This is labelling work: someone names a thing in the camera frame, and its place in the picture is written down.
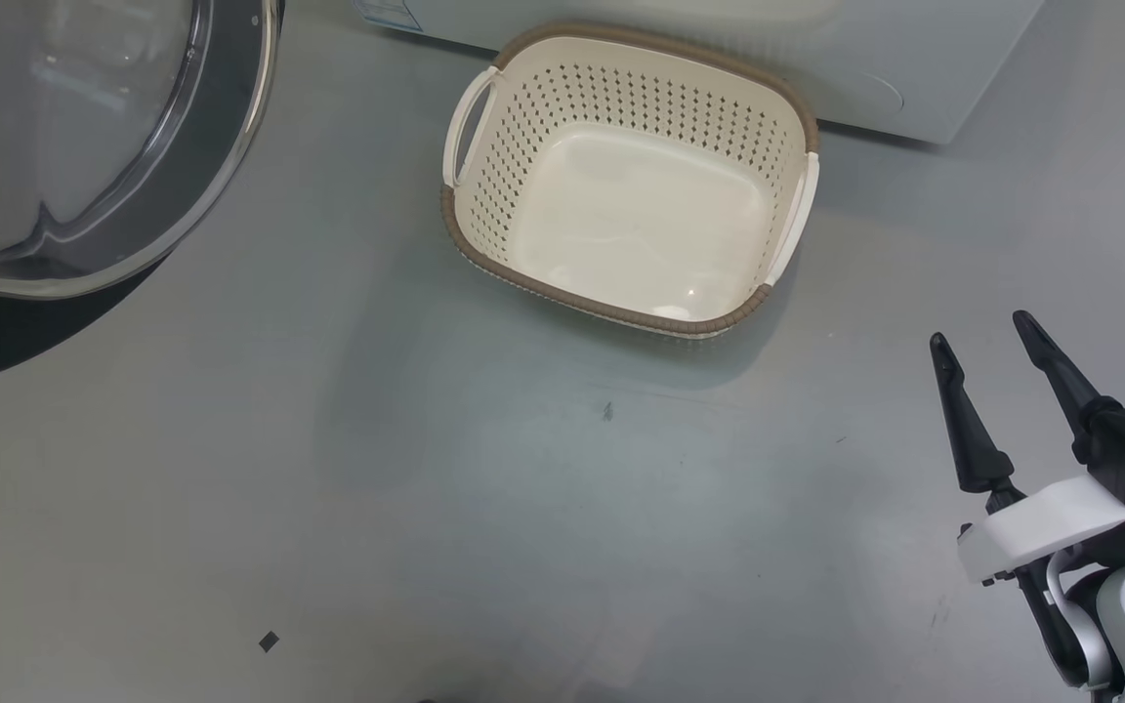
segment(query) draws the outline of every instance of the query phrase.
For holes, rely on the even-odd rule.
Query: plastic basket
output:
[[[793,256],[818,126],[746,63],[558,24],[472,81],[442,178],[450,234],[477,267],[609,321],[710,336],[749,316]]]

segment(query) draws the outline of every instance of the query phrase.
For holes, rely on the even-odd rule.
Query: white appliance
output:
[[[947,143],[1041,0],[353,0],[367,21],[503,48],[551,19],[647,28],[789,79],[821,119]]]

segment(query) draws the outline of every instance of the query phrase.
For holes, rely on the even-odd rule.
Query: label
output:
[[[378,26],[423,31],[415,21],[415,15],[406,8],[406,0],[353,0],[353,9],[359,10],[367,21]]]

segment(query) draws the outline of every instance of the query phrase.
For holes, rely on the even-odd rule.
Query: basket bottom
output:
[[[523,274],[586,298],[713,319],[766,276],[774,204],[762,174],[713,152],[573,124],[528,173],[510,256]]]

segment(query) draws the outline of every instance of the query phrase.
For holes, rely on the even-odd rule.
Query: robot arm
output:
[[[987,493],[988,516],[965,524],[957,549],[968,577],[992,586],[1017,580],[1068,685],[1095,700],[1125,700],[1125,408],[1100,396],[1026,312],[1015,328],[1033,364],[1048,377],[1088,475],[1027,497],[1015,488],[1014,463],[992,443],[963,388],[965,373],[942,334],[932,357],[957,485]],[[1062,575],[1098,566],[1062,586]]]

